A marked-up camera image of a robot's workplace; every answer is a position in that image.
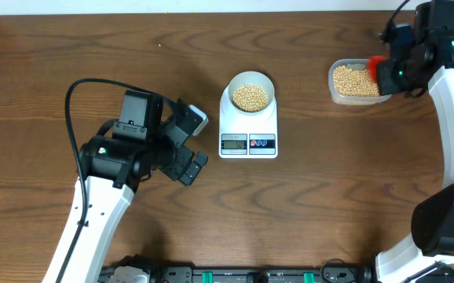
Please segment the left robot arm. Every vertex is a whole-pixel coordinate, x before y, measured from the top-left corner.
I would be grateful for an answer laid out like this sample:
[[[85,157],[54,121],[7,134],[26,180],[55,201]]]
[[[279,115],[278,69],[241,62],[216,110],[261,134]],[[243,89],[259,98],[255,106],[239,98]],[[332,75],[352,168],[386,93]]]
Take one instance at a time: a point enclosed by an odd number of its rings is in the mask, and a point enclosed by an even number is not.
[[[95,282],[117,226],[138,186],[163,172],[190,186],[207,163],[185,142],[207,115],[183,100],[127,90],[120,117],[105,123],[76,153],[79,178],[46,282]]]

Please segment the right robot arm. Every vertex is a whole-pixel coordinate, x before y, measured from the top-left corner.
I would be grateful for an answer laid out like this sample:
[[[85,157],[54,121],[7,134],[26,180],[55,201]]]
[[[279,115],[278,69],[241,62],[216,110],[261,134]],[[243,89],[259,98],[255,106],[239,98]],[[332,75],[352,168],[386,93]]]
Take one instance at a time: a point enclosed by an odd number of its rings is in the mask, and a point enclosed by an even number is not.
[[[416,206],[410,234],[380,252],[357,277],[361,282],[415,282],[435,271],[454,276],[454,1],[418,5],[412,25],[389,19],[380,38],[389,45],[390,56],[368,66],[380,95],[429,94],[434,103],[444,153],[443,185]]]

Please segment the red measuring scoop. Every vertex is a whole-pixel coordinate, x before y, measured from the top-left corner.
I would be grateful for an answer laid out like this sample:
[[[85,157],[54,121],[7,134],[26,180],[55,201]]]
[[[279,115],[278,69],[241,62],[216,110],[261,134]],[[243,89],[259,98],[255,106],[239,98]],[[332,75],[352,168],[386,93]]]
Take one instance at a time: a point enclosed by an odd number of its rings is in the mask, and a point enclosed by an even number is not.
[[[370,75],[372,82],[377,83],[377,67],[380,62],[387,61],[388,58],[376,55],[368,58],[368,63],[366,64],[366,68],[368,70],[368,74]]]

